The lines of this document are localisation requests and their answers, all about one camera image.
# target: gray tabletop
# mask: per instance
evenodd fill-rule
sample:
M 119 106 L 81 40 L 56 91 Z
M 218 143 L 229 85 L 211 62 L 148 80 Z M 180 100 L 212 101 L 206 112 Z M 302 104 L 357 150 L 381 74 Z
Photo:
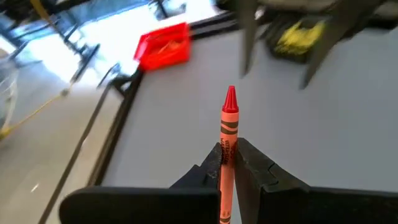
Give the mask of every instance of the gray tabletop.
M 236 85 L 239 136 L 291 174 L 309 185 L 398 191 L 398 30 L 338 44 L 303 91 L 305 67 L 270 58 L 262 43 L 239 79 L 240 38 L 198 40 L 188 63 L 146 75 L 104 185 L 174 183 L 217 142 Z

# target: red plastic container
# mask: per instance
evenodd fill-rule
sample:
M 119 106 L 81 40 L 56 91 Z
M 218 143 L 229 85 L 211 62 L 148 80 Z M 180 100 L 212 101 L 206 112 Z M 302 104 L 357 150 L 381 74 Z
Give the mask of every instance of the red plastic container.
M 190 58 L 190 29 L 184 22 L 141 36 L 134 59 L 144 70 L 186 62 Z

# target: yellow cable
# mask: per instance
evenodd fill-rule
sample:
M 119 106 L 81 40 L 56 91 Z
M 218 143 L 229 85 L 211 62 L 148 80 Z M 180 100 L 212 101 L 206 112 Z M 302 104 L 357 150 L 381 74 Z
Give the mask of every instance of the yellow cable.
M 33 8 L 36 10 L 36 12 L 38 13 L 38 15 L 44 19 L 45 21 L 48 22 L 48 24 L 50 24 L 50 26 L 59 34 L 59 35 L 63 35 L 62 32 L 58 29 L 58 27 L 51 21 L 51 18 L 49 16 L 49 14 L 47 13 L 47 11 L 44 9 L 42 3 L 40 2 L 40 0 L 30 0 L 30 3 L 33 5 Z M 27 122 L 28 120 L 30 120 L 31 118 L 33 118 L 36 114 L 38 114 L 40 111 L 42 111 L 46 106 L 50 105 L 51 103 L 55 102 L 58 99 L 61 99 L 65 96 L 68 95 L 68 93 L 70 92 L 72 86 L 74 83 L 70 83 L 69 88 L 64 89 L 58 96 L 48 100 L 47 102 L 45 102 L 40 108 L 38 108 L 37 110 L 35 110 L 32 114 L 28 115 L 26 118 L 24 118 L 22 121 L 18 122 L 17 124 L 10 126 L 10 127 L 3 127 L 0 130 L 0 140 L 4 139 L 5 137 L 7 137 L 9 134 L 11 134 L 13 131 L 15 131 L 17 128 L 19 128 L 21 125 L 23 125 L 25 122 Z
M 45 102 L 42 106 L 40 106 L 37 110 L 35 110 L 33 113 L 28 115 L 26 118 L 24 118 L 22 121 L 18 122 L 17 124 L 11 126 L 11 127 L 3 127 L 0 130 L 0 140 L 3 140 L 5 137 L 7 137 L 9 134 L 11 134 L 13 131 L 15 131 L 17 128 L 19 128 L 22 124 L 24 124 L 26 121 L 30 120 L 33 118 L 36 114 L 38 114 L 40 111 L 42 111 L 46 106 L 50 105 L 51 103 L 55 102 L 58 99 L 64 98 L 68 95 L 70 90 L 72 89 L 74 83 L 71 83 L 69 88 L 64 89 L 58 96 L 48 100 Z

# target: red crayon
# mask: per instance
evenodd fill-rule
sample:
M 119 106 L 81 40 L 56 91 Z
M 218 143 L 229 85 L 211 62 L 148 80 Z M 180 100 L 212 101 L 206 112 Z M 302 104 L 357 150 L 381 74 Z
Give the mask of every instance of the red crayon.
M 234 192 L 234 160 L 238 141 L 239 107 L 235 87 L 229 86 L 225 103 L 221 111 L 220 144 L 221 159 L 221 211 L 220 224 L 231 221 L 232 196 Z

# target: crayon tip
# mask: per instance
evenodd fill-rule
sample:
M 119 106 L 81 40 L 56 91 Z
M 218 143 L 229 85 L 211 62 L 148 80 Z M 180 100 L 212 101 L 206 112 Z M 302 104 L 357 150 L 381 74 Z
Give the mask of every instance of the crayon tip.
M 229 86 L 228 88 L 228 92 L 226 93 L 225 103 L 223 105 L 223 111 L 225 113 L 239 112 L 238 101 L 236 100 L 235 86 Z

